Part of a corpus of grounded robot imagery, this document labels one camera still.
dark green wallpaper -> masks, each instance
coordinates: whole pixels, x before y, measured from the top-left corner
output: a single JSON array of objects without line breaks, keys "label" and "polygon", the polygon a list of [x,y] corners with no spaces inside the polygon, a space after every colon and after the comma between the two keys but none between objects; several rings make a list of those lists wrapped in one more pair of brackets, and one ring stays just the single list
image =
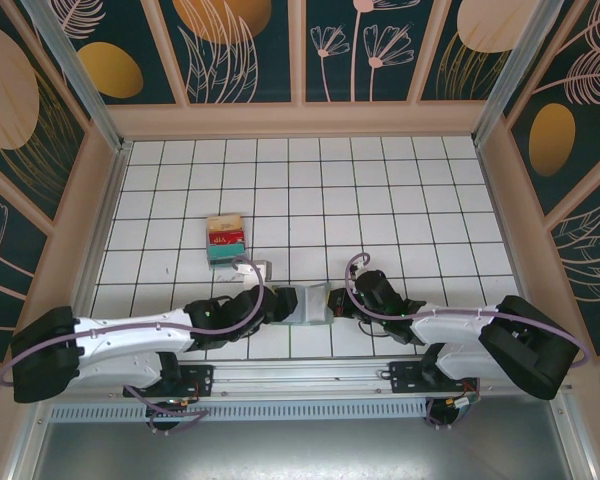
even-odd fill
[{"label": "dark green wallpaper", "polygon": [[84,131],[0,8],[0,171],[54,218]]},{"label": "dark green wallpaper", "polygon": [[0,196],[0,362],[18,323],[47,237]]},{"label": "dark green wallpaper", "polygon": [[406,100],[432,3],[385,3],[359,12],[350,0],[307,1],[308,102],[350,102],[352,80],[356,101]]},{"label": "dark green wallpaper", "polygon": [[287,0],[226,5],[229,13],[219,0],[160,0],[189,101],[290,102]]},{"label": "dark green wallpaper", "polygon": [[600,186],[552,234],[589,336],[600,355]]},{"label": "dark green wallpaper", "polygon": [[600,1],[580,15],[511,131],[547,214],[600,161]]}]

gray metal surface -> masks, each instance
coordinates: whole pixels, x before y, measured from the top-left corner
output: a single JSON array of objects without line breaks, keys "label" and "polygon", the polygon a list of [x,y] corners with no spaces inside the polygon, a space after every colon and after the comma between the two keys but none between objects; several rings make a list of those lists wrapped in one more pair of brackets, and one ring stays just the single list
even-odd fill
[{"label": "gray metal surface", "polygon": [[549,404],[485,398],[451,430],[422,419],[202,422],[182,435],[131,423],[53,424],[38,480],[571,478]]}]

black grid line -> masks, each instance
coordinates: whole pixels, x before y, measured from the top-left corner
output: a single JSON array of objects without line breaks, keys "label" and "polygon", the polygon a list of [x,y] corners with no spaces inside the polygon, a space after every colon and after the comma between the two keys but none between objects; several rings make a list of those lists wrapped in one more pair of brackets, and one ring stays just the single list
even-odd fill
[{"label": "black grid line", "polygon": [[[194,142],[193,143],[193,151],[191,152],[191,165],[190,165],[190,169],[189,169],[189,184],[191,184],[191,176],[193,175],[193,157],[196,154],[196,145],[198,144],[198,142]],[[191,190],[187,190],[187,196],[184,200],[184,213],[185,213],[185,217],[187,215],[187,203],[189,203],[189,192]],[[176,294],[176,283],[178,281],[178,267],[180,266],[180,254],[182,252],[182,238],[184,236],[184,226],[185,226],[186,220],[183,218],[182,219],[182,227],[180,228],[180,242],[178,244],[178,255],[176,256],[176,269],[175,269],[175,273],[173,275],[173,288],[171,289],[171,309],[173,309],[173,299],[175,297]]]},{"label": "black grid line", "polygon": [[[413,151],[416,151],[416,146],[413,143],[413,137],[411,137],[411,145],[413,147]],[[418,166],[418,163],[416,162],[416,169],[418,170],[418,178],[420,178],[420,182],[422,183],[422,178],[420,177],[420,167]],[[429,229],[431,230],[431,241],[433,242],[433,250],[436,254],[436,262],[438,262],[438,272],[440,272],[440,283],[442,284],[442,293],[444,294],[444,301],[447,305],[449,305],[449,298],[447,297],[447,290],[444,286],[444,280],[442,279],[442,267],[440,266],[440,257],[438,256],[438,249],[436,248],[436,237],[433,235],[433,226],[431,225],[431,214],[429,213],[429,205],[427,204],[427,196],[424,194],[424,187],[422,185],[420,185],[420,189],[422,190],[422,198],[424,198],[424,207],[427,211],[427,221],[429,222]]]},{"label": "black grid line", "polygon": [[[164,154],[164,147],[165,147],[165,142],[162,143],[162,151],[160,152],[160,162],[162,162],[162,155]],[[151,218],[151,213],[153,212],[153,202],[156,198],[156,191],[157,191],[157,187],[158,187],[158,176],[156,176],[155,187],[156,187],[156,190],[153,192],[153,195],[151,197],[151,207],[149,208],[149,219]],[[143,248],[147,244],[147,235],[148,234],[149,234],[149,221],[147,221],[147,229],[145,230],[144,240],[142,241]],[[135,303],[136,303],[136,293],[138,291],[138,283],[140,282],[140,272],[142,271],[142,259],[143,258],[144,258],[144,250],[140,253],[140,262],[138,263],[138,273],[136,276],[136,288],[133,289],[133,297],[131,297],[131,307],[129,310],[129,316],[131,316],[131,314],[133,312],[133,307],[135,306]]]}]

cable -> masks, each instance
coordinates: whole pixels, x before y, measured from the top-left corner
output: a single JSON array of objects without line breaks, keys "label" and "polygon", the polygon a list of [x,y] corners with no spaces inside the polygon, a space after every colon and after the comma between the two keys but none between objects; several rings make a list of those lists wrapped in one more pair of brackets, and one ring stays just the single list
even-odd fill
[{"label": "cable", "polygon": [[377,333],[369,333],[367,332],[364,328],[362,328],[362,320],[360,320],[358,322],[358,328],[360,329],[360,331],[362,333],[364,333],[367,337],[372,337],[372,338],[387,338],[389,337],[389,335],[379,335]]},{"label": "cable", "polygon": [[[351,260],[349,260],[349,263],[347,263],[347,269],[345,270],[345,273],[344,273],[344,286],[347,290],[347,294],[349,295],[349,298],[351,299],[351,302],[358,309],[360,309],[361,312],[369,315],[370,317],[377,318],[378,320],[384,320],[384,321],[411,320],[411,319],[415,319],[415,318],[428,317],[431,315],[434,317],[436,316],[436,314],[437,314],[436,310],[431,310],[428,312],[418,312],[418,313],[414,313],[411,315],[382,315],[382,314],[375,313],[375,312],[372,312],[371,310],[366,309],[364,307],[364,305],[362,305],[354,296],[353,290],[351,289],[351,285],[349,283],[352,280],[351,267],[356,262],[356,260],[358,260],[359,258],[363,259],[362,263],[364,266],[367,266],[369,264],[369,262],[371,261],[371,255],[369,255],[366,252],[359,253],[359,254],[355,255]],[[589,361],[589,359],[591,358],[591,352],[589,351],[587,346],[583,342],[581,342],[580,340],[575,338],[573,335],[571,335],[570,333],[567,333],[563,330],[560,330],[559,328],[552,327],[551,325],[544,324],[544,323],[534,320],[532,318],[521,317],[519,315],[511,315],[509,313],[502,313],[502,312],[498,312],[497,310],[482,310],[482,309],[474,310],[474,309],[470,309],[470,308],[441,308],[440,311],[451,314],[451,315],[461,315],[461,316],[465,316],[465,317],[475,317],[476,315],[478,317],[480,317],[481,315],[489,315],[489,316],[494,316],[494,317],[502,318],[505,320],[509,320],[511,322],[524,323],[526,325],[530,325],[532,327],[536,327],[541,330],[545,330],[549,333],[553,333],[554,335],[562,337],[565,340],[571,342],[572,344],[574,344],[576,347],[578,347],[582,351],[583,357],[580,360],[573,362],[571,364],[571,368],[580,367],[580,366],[584,365],[585,363],[587,363]]]}]

enclosure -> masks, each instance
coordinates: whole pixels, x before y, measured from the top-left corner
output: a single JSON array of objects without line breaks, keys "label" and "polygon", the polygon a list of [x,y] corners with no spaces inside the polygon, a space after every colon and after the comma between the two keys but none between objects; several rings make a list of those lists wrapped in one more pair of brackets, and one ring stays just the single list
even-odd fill
[{"label": "enclosure", "polygon": [[207,264],[228,213],[274,284],[365,251],[411,299],[520,295],[592,359],[438,431],[377,375],[428,345],[263,325],[179,355],[215,413],[177,440],[120,389],[0,386],[0,478],[600,478],[600,0],[0,0],[0,367],[54,307],[239,294]]}]

